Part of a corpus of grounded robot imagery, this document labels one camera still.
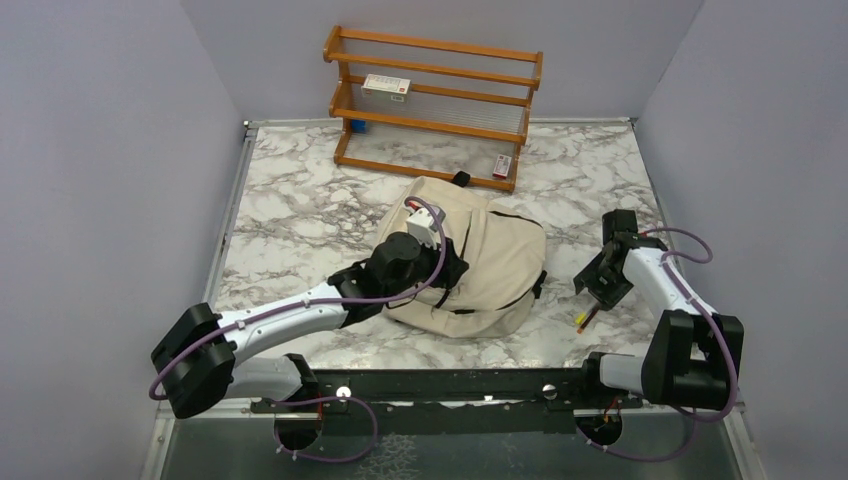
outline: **white marble surface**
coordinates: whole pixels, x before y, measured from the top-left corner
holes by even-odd
[[[411,178],[336,167],[332,156],[339,135],[340,128],[329,126],[260,130],[218,310],[302,292],[368,256],[377,222]],[[410,139],[403,131],[386,130],[355,137],[349,154],[480,173],[491,171],[493,161],[487,159],[502,148],[442,135]],[[629,127],[531,124],[515,193],[475,191],[538,220],[547,232],[544,293],[517,332],[499,339],[450,339],[380,315],[265,355],[300,353],[314,368],[509,368],[579,366],[590,351],[647,349],[655,322],[635,291],[613,311],[599,313],[582,335],[574,325],[593,301],[585,292],[574,295],[572,277],[601,247],[601,215],[630,208],[643,227],[659,222]]]

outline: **white box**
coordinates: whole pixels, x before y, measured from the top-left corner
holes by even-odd
[[[406,103],[409,79],[369,74],[362,83],[362,95],[371,98]]]
[[[506,179],[509,176],[509,167],[512,166],[512,157],[508,155],[498,155],[498,161],[495,163],[495,171],[492,176],[495,178]]]

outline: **beige bag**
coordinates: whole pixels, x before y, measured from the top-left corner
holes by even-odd
[[[444,210],[445,234],[469,269],[452,289],[427,288],[414,300],[389,305],[395,320],[454,338],[500,337],[524,323],[539,298],[546,272],[545,231],[517,212],[443,180],[419,177],[377,229],[376,244],[406,231],[406,197]]]

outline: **wooden shelf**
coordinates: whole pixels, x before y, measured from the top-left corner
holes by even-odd
[[[458,68],[383,56],[348,53],[345,40],[397,45],[398,48],[414,48],[450,54],[491,57],[503,62],[514,61],[533,64],[532,74],[517,76],[512,73]],[[518,172],[521,147],[527,140],[527,128],[533,93],[539,88],[542,76],[542,52],[521,52],[502,48],[467,45],[456,42],[429,40],[387,33],[365,32],[335,26],[324,44],[324,60],[337,62],[339,82],[330,101],[329,114],[344,121],[344,133],[336,148],[335,161],[350,165],[407,175],[426,175],[450,179],[456,172],[438,172],[402,165],[372,162],[345,155],[352,130],[351,120],[364,120],[373,124],[394,125],[431,132],[476,137],[487,140],[509,142],[513,148],[513,166],[506,181],[472,177],[471,185],[496,188],[512,192]],[[423,72],[428,75],[458,77],[489,84],[505,84],[526,89],[523,96],[499,95],[487,91],[453,88],[452,86],[428,85],[415,80],[410,84],[407,102],[381,102],[364,98],[359,86],[364,82],[362,75],[352,75],[351,65],[385,67],[408,72]],[[494,158],[489,161],[494,165]]]

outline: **blue object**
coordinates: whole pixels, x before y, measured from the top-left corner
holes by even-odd
[[[350,129],[353,133],[365,133],[365,120],[351,120]]]

